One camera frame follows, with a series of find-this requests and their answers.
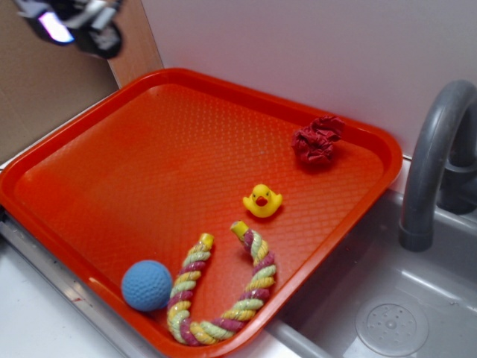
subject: plastic tray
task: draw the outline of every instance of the plastic tray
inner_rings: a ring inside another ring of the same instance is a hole
[[[342,117],[328,166],[297,162],[291,135],[329,113],[183,69],[146,75],[14,160],[0,203],[55,257],[169,357],[217,357],[249,342],[397,176],[402,153],[377,128]],[[258,183],[283,195],[258,219],[241,200]],[[276,255],[277,282],[255,318],[218,345],[173,339],[165,310],[137,312],[120,282],[140,260],[172,276],[201,233],[215,236],[195,289],[195,321],[219,317],[251,278],[230,225],[244,220]]]

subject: rope toy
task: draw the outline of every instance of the rope toy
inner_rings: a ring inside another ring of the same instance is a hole
[[[210,258],[214,236],[203,233],[199,242],[189,250],[168,302],[167,322],[174,338],[190,346],[214,345],[234,336],[251,320],[270,296],[269,287],[275,283],[277,267],[274,254],[260,234],[244,222],[234,222],[230,230],[244,244],[253,258],[253,277],[233,307],[220,318],[212,321],[194,322],[190,319],[192,290],[200,278],[201,270]]]

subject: drain cover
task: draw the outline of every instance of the drain cover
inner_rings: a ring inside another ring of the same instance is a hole
[[[403,357],[424,345],[429,325],[415,303],[394,296],[380,296],[358,311],[356,330],[363,343],[373,351],[387,357]]]

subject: sink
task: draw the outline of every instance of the sink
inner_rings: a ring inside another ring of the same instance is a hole
[[[268,331],[302,357],[475,357],[477,224],[436,209],[432,247],[401,247],[387,191]]]

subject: toy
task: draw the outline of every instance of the toy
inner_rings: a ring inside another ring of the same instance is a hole
[[[244,244],[253,258],[253,277],[233,307],[212,321],[197,323],[189,316],[192,290],[201,276],[201,270],[210,258],[214,236],[203,233],[199,242],[189,251],[183,267],[174,282],[168,303],[168,328],[174,338],[184,345],[214,345],[234,336],[270,296],[269,287],[275,284],[277,267],[268,243],[244,222],[234,222],[230,230]]]
[[[309,126],[293,133],[291,147],[297,158],[307,164],[330,163],[333,142],[341,139],[344,122],[337,116],[316,118]]]
[[[281,194],[275,194],[264,184],[255,186],[252,194],[243,199],[244,206],[258,218],[272,216],[278,210],[282,201]]]
[[[164,308],[172,289],[168,269],[153,260],[139,261],[124,274],[121,291],[132,308],[149,312]]]

